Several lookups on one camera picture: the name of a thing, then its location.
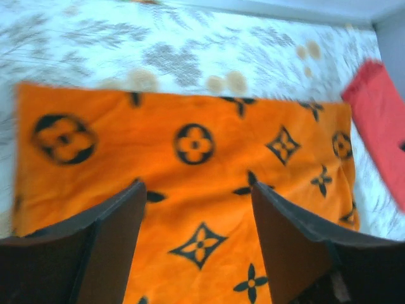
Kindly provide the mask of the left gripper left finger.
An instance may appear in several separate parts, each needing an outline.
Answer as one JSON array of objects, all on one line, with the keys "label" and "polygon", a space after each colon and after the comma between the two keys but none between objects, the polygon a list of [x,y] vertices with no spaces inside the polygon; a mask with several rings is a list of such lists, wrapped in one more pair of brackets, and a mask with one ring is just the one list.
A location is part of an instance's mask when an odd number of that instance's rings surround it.
[{"label": "left gripper left finger", "polygon": [[145,184],[23,237],[1,240],[1,303],[122,303]]}]

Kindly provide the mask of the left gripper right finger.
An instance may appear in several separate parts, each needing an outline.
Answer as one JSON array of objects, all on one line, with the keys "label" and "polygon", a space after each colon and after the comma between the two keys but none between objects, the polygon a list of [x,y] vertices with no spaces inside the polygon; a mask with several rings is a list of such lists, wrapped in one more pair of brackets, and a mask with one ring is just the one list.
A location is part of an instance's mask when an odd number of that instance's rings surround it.
[{"label": "left gripper right finger", "polygon": [[260,182],[252,208],[272,303],[404,303],[404,242],[341,227]]}]

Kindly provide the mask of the orange patterned pillowcase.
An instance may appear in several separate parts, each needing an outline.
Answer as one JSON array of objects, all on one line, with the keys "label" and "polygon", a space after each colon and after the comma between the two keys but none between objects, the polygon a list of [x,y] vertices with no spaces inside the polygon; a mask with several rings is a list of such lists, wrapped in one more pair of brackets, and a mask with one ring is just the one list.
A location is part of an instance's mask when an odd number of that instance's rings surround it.
[{"label": "orange patterned pillowcase", "polygon": [[16,104],[17,235],[145,183],[125,303],[269,303],[251,204],[256,181],[359,229],[346,104],[27,82]]}]

